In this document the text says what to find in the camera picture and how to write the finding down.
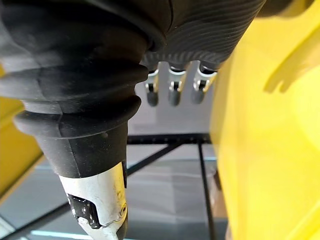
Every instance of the robotic hand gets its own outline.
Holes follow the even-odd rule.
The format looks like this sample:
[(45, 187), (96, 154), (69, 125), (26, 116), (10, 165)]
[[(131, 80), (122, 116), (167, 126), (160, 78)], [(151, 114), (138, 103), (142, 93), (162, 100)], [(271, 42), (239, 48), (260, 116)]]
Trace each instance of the robotic hand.
[(94, 240), (126, 233), (127, 121), (140, 105), (135, 84), (149, 74), (146, 86), (154, 92), (158, 63), (168, 62), (175, 105), (179, 77), (198, 60), (199, 103), (263, 3), (0, 1), (0, 95), (23, 101), (16, 126), (35, 136)]

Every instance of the black metal frame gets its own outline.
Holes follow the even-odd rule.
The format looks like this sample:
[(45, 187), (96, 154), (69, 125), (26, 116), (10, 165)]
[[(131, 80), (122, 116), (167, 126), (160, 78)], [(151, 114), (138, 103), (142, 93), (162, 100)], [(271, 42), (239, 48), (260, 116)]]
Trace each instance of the black metal frame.
[[(208, 133), (188, 133), (188, 134), (161, 134), (161, 135), (132, 135), (128, 136), (128, 145), (150, 145), (150, 144), (167, 144), (163, 149), (155, 152), (147, 158), (139, 161), (137, 164), (131, 166), (127, 170), (127, 175), (130, 176), (145, 166), (153, 163), (162, 156), (168, 154), (172, 150), (185, 144), (197, 144), (199, 161), (201, 168), (201, 177), (205, 196), (206, 213), (208, 218), (208, 228), (210, 240), (216, 240), (214, 218), (212, 215), (209, 187), (207, 182), (207, 174), (205, 168), (205, 161), (203, 156), (202, 144), (210, 144), (210, 136)], [(37, 219), (27, 223), (26, 225), (16, 229), (14, 232), (3, 237), (2, 240), (16, 240), (28, 235), (32, 230), (43, 227), (49, 222), (59, 218), (66, 212), (70, 211), (69, 203), (66, 202), (50, 212), (38, 217)]]

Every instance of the yellow plastic housing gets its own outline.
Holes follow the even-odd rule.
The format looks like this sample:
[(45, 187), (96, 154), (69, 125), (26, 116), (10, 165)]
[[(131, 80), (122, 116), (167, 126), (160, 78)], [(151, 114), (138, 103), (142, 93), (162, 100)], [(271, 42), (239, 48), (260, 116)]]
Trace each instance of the yellow plastic housing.
[[(0, 65), (0, 76), (3, 74)], [(0, 204), (42, 155), (35, 139), (18, 131), (13, 124), (14, 115), (23, 109), (19, 100), (0, 97)]]
[(254, 20), (218, 73), (211, 137), (233, 240), (320, 240), (320, 0)]

